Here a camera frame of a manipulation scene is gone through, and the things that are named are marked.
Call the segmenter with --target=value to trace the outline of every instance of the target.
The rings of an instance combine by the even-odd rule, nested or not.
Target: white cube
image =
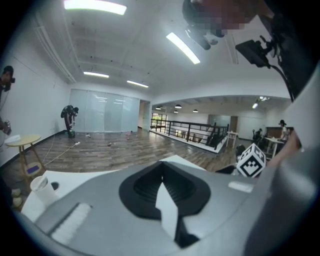
[[[242,153],[236,168],[243,176],[253,178],[262,172],[266,163],[266,155],[253,143]]]

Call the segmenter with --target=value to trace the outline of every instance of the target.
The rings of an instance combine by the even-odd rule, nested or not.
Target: white cable on floor
[[[49,154],[50,150],[52,149],[52,147],[53,147],[53,145],[54,145],[54,141],[55,141],[55,134],[53,134],[53,140],[52,140],[51,147],[50,147],[50,149],[49,149],[48,153],[46,153],[46,155],[45,155],[45,157],[44,157],[44,159],[43,159],[42,163],[44,163],[44,162],[45,162],[47,155]]]
[[[58,159],[59,157],[61,157],[64,153],[66,153],[69,149],[72,149],[75,145],[76,145],[76,144],[74,144],[73,146],[69,147],[66,151],[64,151],[62,154],[58,155],[56,158],[52,159],[50,162],[47,162],[47,163],[45,164],[45,166],[48,165],[48,164],[50,164],[50,163],[53,162],[54,160]]]

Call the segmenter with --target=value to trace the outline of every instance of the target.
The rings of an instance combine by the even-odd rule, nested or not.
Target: white ceiling
[[[187,111],[193,109],[205,109],[217,106],[229,106],[235,109],[252,110],[253,104],[259,99],[260,96],[220,96],[220,97],[201,97],[201,98],[189,98],[184,100],[178,100],[173,102],[167,102],[163,104],[157,104],[152,106],[152,110],[156,110],[156,107],[161,106],[161,112],[173,113],[177,104],[182,106],[182,109]],[[281,108],[284,105],[290,104],[289,99],[283,98],[271,98],[270,100],[261,101],[258,104],[259,111],[268,111],[274,108]]]
[[[187,85],[212,82],[215,73],[218,75],[220,70],[236,66],[233,64],[236,57],[237,66],[251,67],[240,54],[236,56],[230,42],[238,44],[258,39],[259,35],[268,37],[268,32],[256,18],[244,30],[230,31],[230,35],[205,51],[185,32],[183,0],[109,1],[127,6],[125,14],[65,10],[63,0],[47,1],[49,3],[41,10],[44,27],[77,82],[94,79],[82,74],[92,71],[110,75],[107,80],[98,78],[101,83],[148,90],[153,95],[173,88],[183,90]],[[68,36],[61,36],[65,28]],[[166,38],[171,32],[190,47],[200,64],[194,65]],[[127,80],[146,84],[149,88],[129,85]]]

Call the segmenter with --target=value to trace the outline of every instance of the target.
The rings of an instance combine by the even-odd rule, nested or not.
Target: round wooden table
[[[19,147],[19,157],[20,157],[20,164],[21,164],[21,170],[23,175],[25,176],[25,180],[27,183],[27,187],[29,188],[29,180],[28,177],[32,177],[36,175],[37,173],[40,172],[41,168],[43,171],[46,171],[46,168],[43,164],[43,162],[40,160],[35,147],[33,145],[34,142],[38,141],[41,139],[40,135],[26,135],[26,136],[21,136],[21,139],[19,141],[14,141],[10,143],[6,143],[8,147]],[[25,154],[25,145],[31,145],[31,149],[34,152],[36,158],[38,159],[39,162],[32,162],[28,164],[26,154]]]

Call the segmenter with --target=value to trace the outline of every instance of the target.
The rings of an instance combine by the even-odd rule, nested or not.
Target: wooden floor
[[[185,143],[139,129],[129,140],[125,133],[76,133],[76,138],[69,139],[67,134],[59,134],[40,143],[35,147],[39,157],[43,160],[50,147],[52,149],[45,158],[44,164],[59,156],[80,142],[58,159],[46,165],[46,169],[57,172],[87,173],[108,170],[119,170],[133,165],[156,162],[158,160],[178,155],[209,172],[215,172],[228,164],[236,162],[235,149],[239,144],[248,147],[251,143],[237,140],[234,149],[232,143],[228,148],[222,148],[219,154],[187,145]],[[26,153],[29,163],[37,162],[34,153]],[[27,196],[28,192],[24,178],[20,171],[20,163],[15,160],[2,171],[2,176],[11,188],[20,188]]]

